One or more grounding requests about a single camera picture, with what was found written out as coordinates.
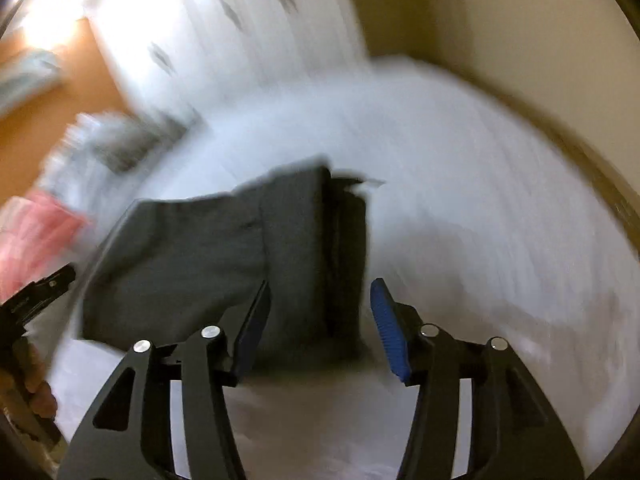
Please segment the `person's left hand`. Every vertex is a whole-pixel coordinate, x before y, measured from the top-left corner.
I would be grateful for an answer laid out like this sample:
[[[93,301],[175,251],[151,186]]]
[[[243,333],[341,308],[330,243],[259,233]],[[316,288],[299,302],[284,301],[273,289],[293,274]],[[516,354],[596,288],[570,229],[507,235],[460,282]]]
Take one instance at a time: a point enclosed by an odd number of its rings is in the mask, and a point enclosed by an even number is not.
[[[58,411],[58,401],[46,381],[46,367],[37,348],[26,338],[17,341],[18,364],[21,365],[21,376],[26,390],[30,394],[28,405],[35,415],[45,419],[54,419]]]

